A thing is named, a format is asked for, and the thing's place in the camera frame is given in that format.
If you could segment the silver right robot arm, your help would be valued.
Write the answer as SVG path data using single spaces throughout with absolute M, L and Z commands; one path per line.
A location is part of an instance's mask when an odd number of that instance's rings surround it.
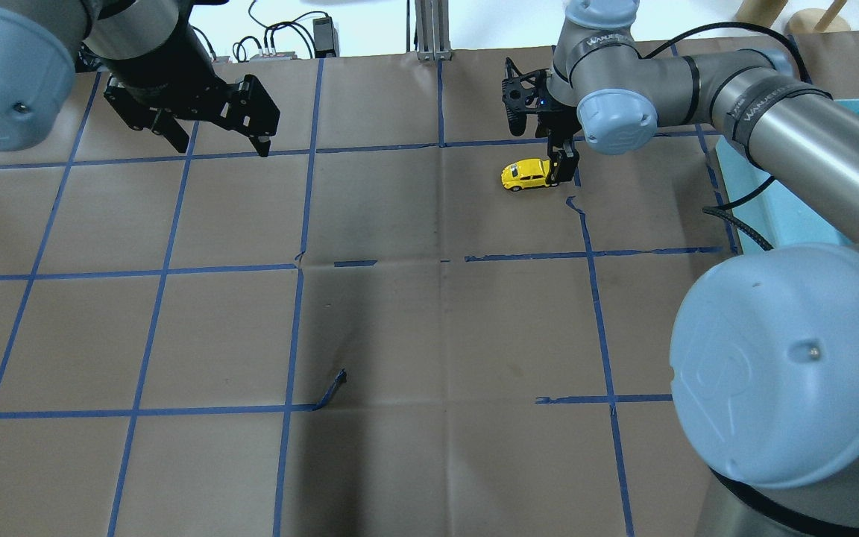
M 669 57 L 638 51 L 637 1 L 570 1 L 550 67 L 505 62 L 514 136 L 547 157 L 504 186 L 575 177 L 661 127 L 711 125 L 729 201 L 703 212 L 743 254 L 696 280 L 670 341 L 679 424 L 713 475 L 699 536 L 859 536 L 859 113 L 811 84 L 794 44 Z

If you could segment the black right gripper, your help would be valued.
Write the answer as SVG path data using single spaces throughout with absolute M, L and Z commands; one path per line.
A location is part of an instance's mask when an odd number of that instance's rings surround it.
M 506 77 L 501 83 L 502 101 L 512 136 L 524 136 L 527 119 L 536 116 L 537 137 L 546 137 L 550 161 L 547 183 L 559 186 L 575 179 L 579 153 L 575 135 L 579 132 L 576 108 L 553 98 L 548 88 L 549 69 L 519 71 L 510 57 L 505 60 Z

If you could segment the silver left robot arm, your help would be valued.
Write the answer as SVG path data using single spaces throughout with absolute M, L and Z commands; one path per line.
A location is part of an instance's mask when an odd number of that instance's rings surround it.
M 104 97 L 136 131 L 177 151 L 182 120 L 247 136 L 266 156 L 280 110 L 256 76 L 215 74 L 189 23 L 192 1 L 0 1 L 0 151 L 31 148 L 51 132 L 85 45 L 110 71 Z

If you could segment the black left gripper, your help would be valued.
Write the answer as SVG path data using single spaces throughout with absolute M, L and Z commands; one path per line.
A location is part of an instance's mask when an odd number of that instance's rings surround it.
M 149 129 L 185 154 L 189 135 L 178 119 L 206 120 L 269 156 L 279 107 L 255 75 L 220 79 L 187 24 L 98 22 L 85 43 L 110 70 L 105 101 L 130 129 Z

